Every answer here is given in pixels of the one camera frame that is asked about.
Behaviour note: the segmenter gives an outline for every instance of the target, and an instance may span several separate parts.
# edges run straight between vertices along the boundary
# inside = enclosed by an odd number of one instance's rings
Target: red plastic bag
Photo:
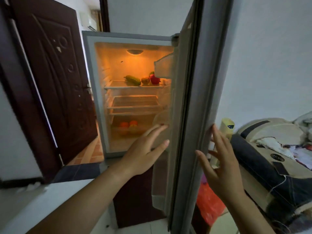
[[[196,204],[205,222],[212,226],[225,209],[224,203],[209,187],[208,183],[202,183],[199,187]]]

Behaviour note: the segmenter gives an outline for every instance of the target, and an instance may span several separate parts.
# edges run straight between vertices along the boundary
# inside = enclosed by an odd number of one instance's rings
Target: person's left hand
[[[145,173],[168,147],[170,141],[165,140],[151,151],[155,139],[167,128],[168,125],[155,125],[130,146],[120,162],[129,170],[131,176]]]

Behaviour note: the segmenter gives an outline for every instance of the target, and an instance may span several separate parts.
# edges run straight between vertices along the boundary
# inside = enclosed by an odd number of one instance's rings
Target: person
[[[119,162],[110,166],[27,233],[90,233],[119,189],[131,177],[151,168],[168,147],[169,140],[166,140],[151,151],[155,139],[167,128],[167,125],[156,125],[145,132]],[[238,162],[230,142],[215,125],[212,131],[217,152],[209,153],[220,160],[220,168],[213,169],[206,156],[201,151],[195,151],[209,186],[227,206],[241,234],[273,234],[270,225],[244,192]]]

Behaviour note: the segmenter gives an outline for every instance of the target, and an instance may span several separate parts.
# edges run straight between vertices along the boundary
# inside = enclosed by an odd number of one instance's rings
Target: orange tile floor
[[[82,150],[72,161],[70,161],[67,166],[102,161],[104,161],[104,154],[101,140],[98,136],[87,147],[85,147],[85,149]]]

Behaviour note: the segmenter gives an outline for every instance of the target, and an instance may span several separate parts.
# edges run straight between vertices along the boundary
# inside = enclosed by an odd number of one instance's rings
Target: refrigerator
[[[153,145],[170,140],[154,164],[151,195],[172,234],[191,227],[202,176],[194,151],[208,151],[231,48],[233,2],[194,0],[173,36],[83,31],[105,160],[122,157],[153,125],[169,124]]]

